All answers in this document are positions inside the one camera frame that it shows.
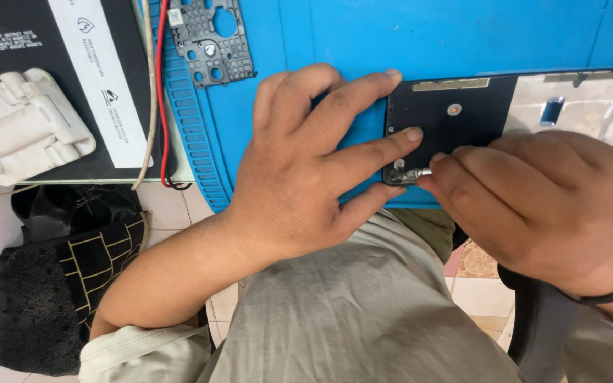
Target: black patterned bag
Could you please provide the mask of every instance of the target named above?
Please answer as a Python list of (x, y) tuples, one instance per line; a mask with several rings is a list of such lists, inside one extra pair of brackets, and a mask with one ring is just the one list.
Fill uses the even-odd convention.
[[(32, 203), (12, 199), (19, 217), (24, 211), (26, 243), (0, 255), (0, 366), (76, 375), (98, 303), (142, 251), (149, 227), (123, 185), (54, 188), (22, 196)], [(107, 224), (87, 230), (100, 223)], [(49, 235), (42, 227), (70, 235), (39, 240)]]

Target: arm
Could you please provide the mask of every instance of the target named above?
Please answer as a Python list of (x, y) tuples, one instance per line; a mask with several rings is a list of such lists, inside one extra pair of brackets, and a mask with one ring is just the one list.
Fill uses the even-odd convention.
[(354, 117), (400, 81), (388, 70), (347, 83), (327, 64), (262, 81), (231, 205), (134, 260), (101, 301), (91, 338), (127, 325), (183, 323), (214, 293), (277, 260), (343, 242), (405, 192), (374, 183), (343, 205), (337, 200), (420, 144), (421, 130), (411, 127), (336, 151)]
[[(613, 292), (613, 148), (581, 134), (462, 146), (418, 179), (499, 263), (571, 296)], [(599, 305), (613, 319), (613, 303)]]

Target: shirt sleeve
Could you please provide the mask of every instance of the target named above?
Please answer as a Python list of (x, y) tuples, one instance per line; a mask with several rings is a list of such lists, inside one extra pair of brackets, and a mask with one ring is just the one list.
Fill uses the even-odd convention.
[(613, 322), (582, 307), (564, 345), (565, 371), (570, 382), (613, 382)]
[(195, 382), (210, 358), (208, 326), (126, 326), (82, 349), (82, 383)]

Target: blue silicone repair mat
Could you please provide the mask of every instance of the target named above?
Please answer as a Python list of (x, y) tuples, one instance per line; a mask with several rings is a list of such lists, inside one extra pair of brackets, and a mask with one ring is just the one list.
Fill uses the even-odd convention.
[[(157, 25), (157, 2), (153, 4)], [(613, 0), (239, 0), (239, 4), (256, 78), (193, 89), (190, 82), (183, 86), (185, 67), (177, 63), (180, 58), (173, 49), (166, 61), (175, 114), (179, 100), (197, 98), (199, 103), (188, 101), (185, 108), (194, 110), (186, 112), (191, 115), (177, 115), (177, 121), (198, 186), (214, 211), (226, 207), (232, 196), (236, 171), (251, 138), (257, 85), (276, 72), (327, 62), (350, 80), (388, 67), (401, 70), (405, 80), (421, 80), (613, 67)], [(180, 92), (185, 89), (193, 93)], [(175, 92), (185, 96), (177, 98)], [(381, 137), (384, 110), (385, 101), (379, 100), (358, 116), (341, 146)], [(193, 118), (204, 124), (192, 123)], [(343, 199), (380, 179), (378, 172)], [(410, 187), (388, 206), (438, 205), (426, 191)]]

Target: man's right hand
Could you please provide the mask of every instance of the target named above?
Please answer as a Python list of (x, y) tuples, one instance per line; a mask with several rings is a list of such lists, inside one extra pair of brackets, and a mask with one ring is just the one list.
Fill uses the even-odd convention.
[(585, 135), (506, 135), (418, 179), (505, 267), (573, 296), (613, 292), (613, 148)]

